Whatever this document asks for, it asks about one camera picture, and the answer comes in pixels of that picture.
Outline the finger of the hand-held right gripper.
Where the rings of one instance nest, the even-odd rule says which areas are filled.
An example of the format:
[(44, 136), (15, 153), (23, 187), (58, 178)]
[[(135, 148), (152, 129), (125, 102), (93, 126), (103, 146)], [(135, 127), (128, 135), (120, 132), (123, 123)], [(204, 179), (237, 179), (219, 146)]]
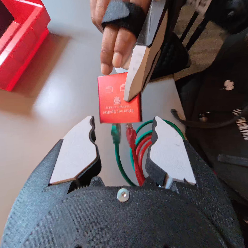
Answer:
[(146, 76), (145, 82), (144, 82), (144, 84), (143, 84), (143, 86), (142, 86), (142, 91), (144, 91), (144, 89), (146, 88), (147, 84), (148, 84), (149, 81), (150, 81), (150, 78), (151, 78), (151, 76), (152, 76), (152, 74), (153, 74), (153, 71), (154, 71), (154, 69), (155, 69), (155, 67), (156, 67), (156, 64), (157, 64), (157, 62), (158, 62), (158, 60), (159, 60), (160, 54), (161, 54), (161, 49), (158, 51), (158, 53), (156, 54), (156, 56), (155, 56), (155, 58), (154, 58), (154, 60), (153, 60), (153, 62), (152, 62), (152, 64), (151, 64), (150, 71), (149, 71), (148, 75)]
[(154, 58), (155, 48), (152, 46), (136, 45), (134, 47), (126, 77), (124, 101), (131, 101), (142, 91)]

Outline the person's black clothing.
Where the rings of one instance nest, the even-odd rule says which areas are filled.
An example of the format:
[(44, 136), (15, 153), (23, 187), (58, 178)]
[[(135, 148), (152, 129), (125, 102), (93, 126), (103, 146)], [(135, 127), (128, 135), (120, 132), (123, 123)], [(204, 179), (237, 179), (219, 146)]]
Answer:
[(189, 142), (216, 173), (237, 213), (247, 219), (247, 28), (230, 35), (205, 70), (176, 81), (187, 121), (228, 124), (187, 126)]

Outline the red plastic bin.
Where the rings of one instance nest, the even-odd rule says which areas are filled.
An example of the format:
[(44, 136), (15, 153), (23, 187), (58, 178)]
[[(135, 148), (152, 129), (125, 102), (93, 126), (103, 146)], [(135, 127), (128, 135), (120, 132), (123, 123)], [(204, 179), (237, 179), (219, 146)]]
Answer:
[(1, 90), (12, 91), (48, 35), (50, 20), (41, 0), (1, 1)]

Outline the red ethernet splitter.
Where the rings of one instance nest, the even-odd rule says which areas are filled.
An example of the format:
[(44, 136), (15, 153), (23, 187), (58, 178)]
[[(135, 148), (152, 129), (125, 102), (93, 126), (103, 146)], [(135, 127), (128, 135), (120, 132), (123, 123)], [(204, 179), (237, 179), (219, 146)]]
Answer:
[(142, 121), (141, 94), (124, 101), (127, 72), (98, 77), (100, 123), (135, 123)]

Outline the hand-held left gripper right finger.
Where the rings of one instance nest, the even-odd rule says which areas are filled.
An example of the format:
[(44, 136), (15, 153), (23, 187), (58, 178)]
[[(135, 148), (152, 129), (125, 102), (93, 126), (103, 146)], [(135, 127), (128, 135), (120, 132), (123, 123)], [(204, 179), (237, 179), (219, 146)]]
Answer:
[(173, 182), (196, 184), (184, 139), (158, 116), (153, 119), (151, 142), (146, 172), (157, 186), (169, 189)]

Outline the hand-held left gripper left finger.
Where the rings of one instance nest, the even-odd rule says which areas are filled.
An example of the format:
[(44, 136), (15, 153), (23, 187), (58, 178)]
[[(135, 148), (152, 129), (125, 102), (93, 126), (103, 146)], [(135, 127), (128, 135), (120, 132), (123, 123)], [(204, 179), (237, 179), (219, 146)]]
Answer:
[(102, 169), (95, 141), (95, 118), (87, 116), (64, 136), (49, 185), (69, 182), (68, 192), (89, 186)]

